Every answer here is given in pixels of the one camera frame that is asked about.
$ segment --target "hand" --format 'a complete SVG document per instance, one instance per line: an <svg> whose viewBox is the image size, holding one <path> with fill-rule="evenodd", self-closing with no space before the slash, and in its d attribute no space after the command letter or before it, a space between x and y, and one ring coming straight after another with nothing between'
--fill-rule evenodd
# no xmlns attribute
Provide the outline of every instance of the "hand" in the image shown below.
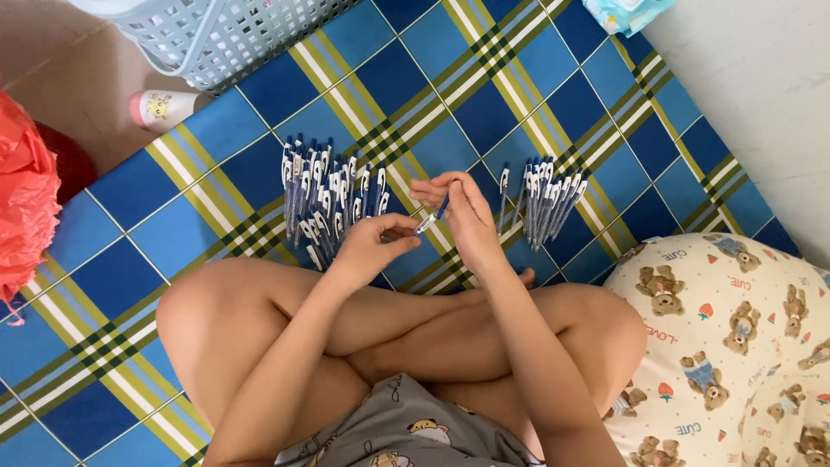
<svg viewBox="0 0 830 467"><path fill-rule="evenodd" d="M461 260L480 280L491 270L510 269L501 250L490 205L467 172L445 172L432 180L413 180L410 197L436 208L449 193L445 217Z"/></svg>
<svg viewBox="0 0 830 467"><path fill-rule="evenodd" d="M402 214L361 219L352 226L325 275L337 276L336 283L349 293L369 285L393 259L421 244L413 232L418 224L417 219Z"/></svg>

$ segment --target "gray shorts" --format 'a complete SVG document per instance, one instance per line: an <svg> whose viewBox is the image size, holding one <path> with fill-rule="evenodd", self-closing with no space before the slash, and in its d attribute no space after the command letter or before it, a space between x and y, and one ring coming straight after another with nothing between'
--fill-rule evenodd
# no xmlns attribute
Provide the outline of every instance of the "gray shorts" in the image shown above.
<svg viewBox="0 0 830 467"><path fill-rule="evenodd" d="M352 412L276 458L278 467L506 467L541 465L512 433L436 399L401 374Z"/></svg>

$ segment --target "mattress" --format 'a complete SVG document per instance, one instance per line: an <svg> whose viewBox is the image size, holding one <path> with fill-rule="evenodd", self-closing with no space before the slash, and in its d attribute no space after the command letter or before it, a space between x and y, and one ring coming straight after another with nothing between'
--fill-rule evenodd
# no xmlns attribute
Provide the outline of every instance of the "mattress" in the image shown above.
<svg viewBox="0 0 830 467"><path fill-rule="evenodd" d="M384 160L388 210L422 219L410 179L466 170L491 205L505 162L552 155L591 174L556 240L503 237L536 286L602 282L640 241L719 231L797 250L642 35L609 37L581 2L361 2L78 194L0 325L4 465L196 465L210 430L173 373L154 311L208 261L309 268L286 242L281 145L331 137ZM520 170L512 170L511 204ZM476 286L444 225L375 287ZM13 321L7 312L0 319Z"/></svg>

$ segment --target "forearm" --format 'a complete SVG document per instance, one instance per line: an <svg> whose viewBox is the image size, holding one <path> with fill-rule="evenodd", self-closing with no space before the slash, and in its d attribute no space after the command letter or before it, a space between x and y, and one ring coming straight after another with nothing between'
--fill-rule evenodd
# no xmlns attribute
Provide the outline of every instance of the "forearm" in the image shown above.
<svg viewBox="0 0 830 467"><path fill-rule="evenodd" d="M481 281L548 465L624 465L579 369L510 266Z"/></svg>
<svg viewBox="0 0 830 467"><path fill-rule="evenodd" d="M205 467L269 460L284 449L348 293L323 276L228 406Z"/></svg>

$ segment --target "pile of pens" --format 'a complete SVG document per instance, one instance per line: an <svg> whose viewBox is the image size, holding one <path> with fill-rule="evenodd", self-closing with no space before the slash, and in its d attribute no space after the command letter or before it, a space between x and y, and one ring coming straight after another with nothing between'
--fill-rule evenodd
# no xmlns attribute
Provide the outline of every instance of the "pile of pens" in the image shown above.
<svg viewBox="0 0 830 467"><path fill-rule="evenodd" d="M497 230L500 236L504 224L509 174L510 167L505 165L499 183L501 213ZM588 188L588 177L583 178L582 168L579 168L573 174L566 171L564 176L557 174L554 178L554 158L535 157L528 159L523 179L525 187L519 193L511 227L515 226L519 212L524 208L525 237L533 251L538 251L542 243L555 239L559 234L565 220Z"/></svg>
<svg viewBox="0 0 830 467"><path fill-rule="evenodd" d="M282 149L282 186L286 192L286 236L300 247L300 233L311 261L325 271L334 261L349 228L359 220L385 214L389 202L386 169L378 166L375 188L371 189L371 165L360 170L357 150L351 157L332 152L332 139L325 145L302 134L290 136Z"/></svg>

